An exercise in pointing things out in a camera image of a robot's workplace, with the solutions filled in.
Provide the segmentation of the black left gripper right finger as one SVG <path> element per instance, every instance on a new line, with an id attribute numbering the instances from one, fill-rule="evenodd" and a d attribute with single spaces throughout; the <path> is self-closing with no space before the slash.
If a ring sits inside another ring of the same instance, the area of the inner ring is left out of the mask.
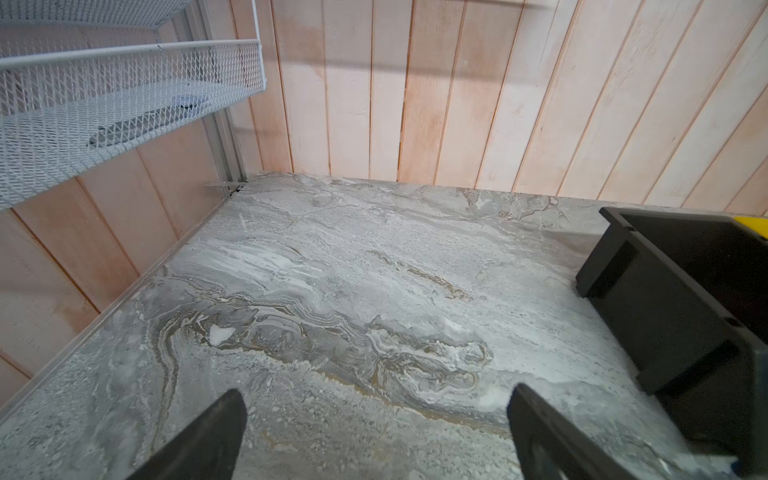
<path id="1" fill-rule="evenodd" d="M 525 479 L 634 477 L 528 385 L 515 386 L 506 413 Z"/>

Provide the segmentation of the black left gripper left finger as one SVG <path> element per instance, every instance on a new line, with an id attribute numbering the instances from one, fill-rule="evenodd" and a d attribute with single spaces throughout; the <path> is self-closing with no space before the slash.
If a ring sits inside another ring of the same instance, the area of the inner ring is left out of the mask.
<path id="1" fill-rule="evenodd" d="M 230 389 L 133 472 L 128 480 L 230 479 L 247 424 L 242 394 Z"/>

